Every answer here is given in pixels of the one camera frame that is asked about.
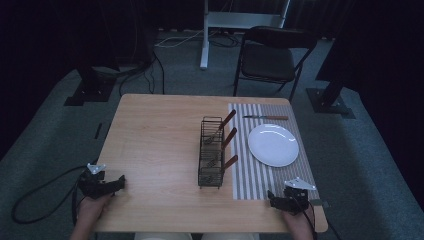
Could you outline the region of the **wooden-handled knife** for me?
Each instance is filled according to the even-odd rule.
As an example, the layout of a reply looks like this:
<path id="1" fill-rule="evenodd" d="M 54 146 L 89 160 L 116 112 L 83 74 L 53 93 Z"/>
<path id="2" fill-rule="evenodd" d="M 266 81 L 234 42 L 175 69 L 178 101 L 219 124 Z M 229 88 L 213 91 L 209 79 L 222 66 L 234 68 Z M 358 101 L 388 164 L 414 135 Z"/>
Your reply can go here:
<path id="1" fill-rule="evenodd" d="M 266 116 L 266 115 L 246 115 L 242 118 L 251 118 L 251 119 L 268 119 L 268 120 L 288 120 L 288 116 Z"/>

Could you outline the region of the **wooden-handled fork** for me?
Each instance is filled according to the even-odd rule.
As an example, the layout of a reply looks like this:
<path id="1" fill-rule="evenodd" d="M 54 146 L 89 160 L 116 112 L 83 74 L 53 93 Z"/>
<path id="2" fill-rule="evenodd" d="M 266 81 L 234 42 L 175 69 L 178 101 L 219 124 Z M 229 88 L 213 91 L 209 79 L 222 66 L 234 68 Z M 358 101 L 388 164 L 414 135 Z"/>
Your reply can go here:
<path id="1" fill-rule="evenodd" d="M 220 125 L 219 125 L 219 127 L 218 127 L 218 129 L 215 131 L 215 133 L 214 134 L 212 134 L 212 135 L 210 135 L 210 137 L 208 138 L 208 139 L 206 139 L 206 140 L 204 140 L 204 143 L 205 144 L 211 144 L 213 141 L 214 141 L 214 139 L 217 137 L 217 136 L 219 136 L 219 134 L 222 132 L 222 130 L 224 129 L 224 127 L 225 127 L 225 125 L 234 117 L 234 115 L 236 114 L 236 110 L 235 109 L 233 109 L 228 115 L 227 115 L 227 117 L 223 120 L 223 121 L 221 121 L 221 123 L 220 123 Z"/>
<path id="2" fill-rule="evenodd" d="M 198 170 L 198 185 L 221 187 L 225 171 L 237 161 L 238 156 L 234 155 L 228 161 L 210 160 L 205 164 L 201 163 Z"/>
<path id="3" fill-rule="evenodd" d="M 221 160 L 226 161 L 225 150 L 226 147 L 230 144 L 235 134 L 237 133 L 237 129 L 233 128 L 228 136 L 224 138 L 223 131 L 217 136 L 211 144 L 205 144 L 207 147 L 207 157 L 210 160 Z"/>

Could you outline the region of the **white round plate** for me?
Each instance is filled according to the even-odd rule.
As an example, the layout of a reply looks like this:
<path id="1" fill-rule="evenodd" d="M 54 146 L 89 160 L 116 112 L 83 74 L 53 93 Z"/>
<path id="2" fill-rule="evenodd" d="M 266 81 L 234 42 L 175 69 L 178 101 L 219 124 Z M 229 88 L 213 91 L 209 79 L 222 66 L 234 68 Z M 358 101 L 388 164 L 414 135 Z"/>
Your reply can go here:
<path id="1" fill-rule="evenodd" d="M 248 147 L 258 161 L 271 167 L 292 164 L 300 151 L 295 136 L 275 124 L 261 124 L 253 128 L 248 136 Z"/>

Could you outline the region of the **person's right hand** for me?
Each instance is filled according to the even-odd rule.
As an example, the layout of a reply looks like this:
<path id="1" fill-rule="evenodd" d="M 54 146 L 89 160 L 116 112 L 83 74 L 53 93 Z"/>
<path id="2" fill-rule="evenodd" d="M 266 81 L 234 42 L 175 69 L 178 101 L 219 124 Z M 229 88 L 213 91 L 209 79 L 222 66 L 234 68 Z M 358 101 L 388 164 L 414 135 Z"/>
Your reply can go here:
<path id="1" fill-rule="evenodd" d="M 292 215 L 288 212 L 282 211 L 282 218 L 293 238 L 293 240 L 314 240 L 313 230 L 310 223 L 314 221 L 313 211 L 308 208 L 305 213 Z"/>

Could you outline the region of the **white metal desk frame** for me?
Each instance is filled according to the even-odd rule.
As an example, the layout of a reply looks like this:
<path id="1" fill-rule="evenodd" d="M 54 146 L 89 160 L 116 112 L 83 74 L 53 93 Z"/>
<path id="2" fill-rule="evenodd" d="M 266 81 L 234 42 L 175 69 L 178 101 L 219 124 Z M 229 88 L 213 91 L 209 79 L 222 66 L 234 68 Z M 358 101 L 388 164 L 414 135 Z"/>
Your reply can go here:
<path id="1" fill-rule="evenodd" d="M 224 10 L 210 11 L 209 0 L 203 0 L 203 42 L 200 58 L 200 69 L 208 68 L 209 60 L 209 29 L 249 29 L 254 26 L 273 26 L 283 28 L 291 0 L 284 0 L 278 14 L 238 13 Z"/>

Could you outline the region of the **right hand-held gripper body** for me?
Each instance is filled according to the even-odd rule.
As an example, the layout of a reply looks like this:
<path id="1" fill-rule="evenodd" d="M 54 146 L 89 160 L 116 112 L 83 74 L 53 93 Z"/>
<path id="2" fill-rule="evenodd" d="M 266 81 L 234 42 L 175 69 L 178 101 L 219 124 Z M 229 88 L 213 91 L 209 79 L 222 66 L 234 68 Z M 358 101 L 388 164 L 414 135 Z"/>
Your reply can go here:
<path id="1" fill-rule="evenodd" d="M 309 206 L 308 193 L 316 191 L 317 187 L 300 177 L 284 182 L 283 210 L 292 214 L 305 211 Z"/>

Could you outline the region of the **grey striped placemat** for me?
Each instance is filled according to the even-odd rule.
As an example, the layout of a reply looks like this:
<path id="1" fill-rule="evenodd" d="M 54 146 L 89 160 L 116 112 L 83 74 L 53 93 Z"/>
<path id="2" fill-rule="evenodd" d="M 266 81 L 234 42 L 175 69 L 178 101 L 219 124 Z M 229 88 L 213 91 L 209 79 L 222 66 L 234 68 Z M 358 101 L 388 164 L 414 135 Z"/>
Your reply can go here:
<path id="1" fill-rule="evenodd" d="M 300 177 L 315 185 L 315 180 L 298 130 L 296 118 L 289 105 L 230 103 L 228 109 L 236 110 L 229 126 L 237 129 L 236 136 L 230 143 L 231 153 L 238 156 L 232 165 L 233 198 L 236 200 L 265 200 L 267 191 L 281 196 L 284 182 Z M 288 116 L 284 120 L 242 118 L 246 115 Z M 248 147 L 250 131 L 261 124 L 275 124 L 289 130 L 299 143 L 297 159 L 285 167 L 271 167 L 258 161 Z M 317 199 L 318 189 L 309 192 L 309 198 Z"/>

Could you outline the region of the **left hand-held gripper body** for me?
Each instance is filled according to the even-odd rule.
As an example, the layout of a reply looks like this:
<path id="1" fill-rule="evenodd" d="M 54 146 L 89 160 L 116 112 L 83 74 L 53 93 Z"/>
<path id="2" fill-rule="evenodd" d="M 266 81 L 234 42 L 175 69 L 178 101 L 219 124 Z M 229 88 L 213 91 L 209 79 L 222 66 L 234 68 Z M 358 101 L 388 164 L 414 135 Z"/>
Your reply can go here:
<path id="1" fill-rule="evenodd" d="M 104 181 L 105 169 L 105 164 L 87 164 L 78 180 L 78 187 L 84 196 L 98 199 L 114 192 L 112 186 Z"/>

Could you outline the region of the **black folding chair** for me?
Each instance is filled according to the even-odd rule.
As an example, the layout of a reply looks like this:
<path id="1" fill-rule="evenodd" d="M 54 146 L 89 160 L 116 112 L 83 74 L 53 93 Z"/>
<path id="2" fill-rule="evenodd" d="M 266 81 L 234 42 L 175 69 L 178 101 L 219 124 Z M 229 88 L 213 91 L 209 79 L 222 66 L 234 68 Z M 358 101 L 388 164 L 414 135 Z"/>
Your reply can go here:
<path id="1" fill-rule="evenodd" d="M 310 32 L 255 26 L 243 37 L 233 82 L 237 95 L 239 81 L 250 80 L 280 84 L 279 91 L 292 82 L 292 100 L 298 86 L 304 62 L 317 46 L 318 39 Z"/>

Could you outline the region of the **person's left hand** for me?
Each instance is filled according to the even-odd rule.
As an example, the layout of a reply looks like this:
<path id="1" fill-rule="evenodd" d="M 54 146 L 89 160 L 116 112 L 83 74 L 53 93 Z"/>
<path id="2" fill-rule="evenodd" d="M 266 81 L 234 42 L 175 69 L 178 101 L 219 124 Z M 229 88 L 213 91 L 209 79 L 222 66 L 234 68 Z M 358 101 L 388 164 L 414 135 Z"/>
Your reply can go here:
<path id="1" fill-rule="evenodd" d="M 105 211 L 111 198 L 111 194 L 104 195 L 98 199 L 84 198 L 80 203 L 76 226 L 90 233 L 101 214 Z"/>

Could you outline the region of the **black stand base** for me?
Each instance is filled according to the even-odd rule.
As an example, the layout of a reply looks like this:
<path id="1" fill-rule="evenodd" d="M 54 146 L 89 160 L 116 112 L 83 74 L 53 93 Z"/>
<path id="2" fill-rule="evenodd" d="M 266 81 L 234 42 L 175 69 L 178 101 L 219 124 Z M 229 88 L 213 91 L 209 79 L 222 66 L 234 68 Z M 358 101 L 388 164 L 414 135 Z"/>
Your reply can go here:
<path id="1" fill-rule="evenodd" d="M 332 81 L 325 88 L 307 88 L 306 93 L 315 113 L 337 114 L 344 119 L 355 119 L 351 108 L 341 98 L 344 85 L 341 81 Z"/>
<path id="2" fill-rule="evenodd" d="M 108 102 L 116 79 L 99 76 L 90 66 L 77 68 L 81 81 L 65 106 L 83 106 L 86 102 Z"/>

